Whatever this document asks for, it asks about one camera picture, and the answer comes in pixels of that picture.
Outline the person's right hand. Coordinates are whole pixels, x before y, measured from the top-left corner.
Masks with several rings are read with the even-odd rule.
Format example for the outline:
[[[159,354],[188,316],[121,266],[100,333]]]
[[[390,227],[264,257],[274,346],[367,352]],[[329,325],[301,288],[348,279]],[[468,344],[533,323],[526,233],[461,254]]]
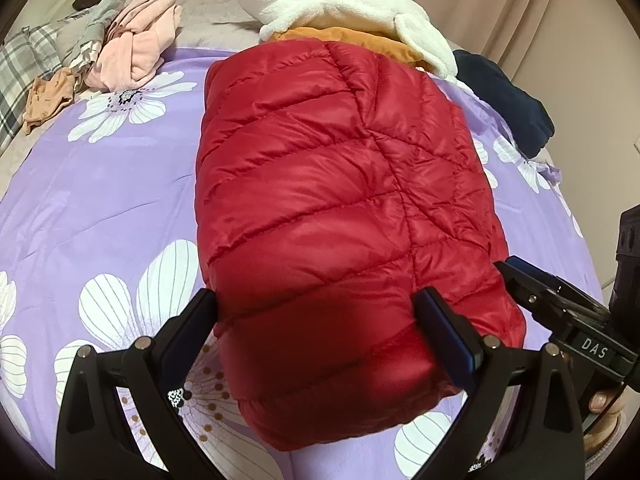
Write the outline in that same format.
[[[582,416],[585,445],[604,440],[617,424],[617,417],[626,403],[626,386],[596,370],[578,356],[563,354],[573,379]]]

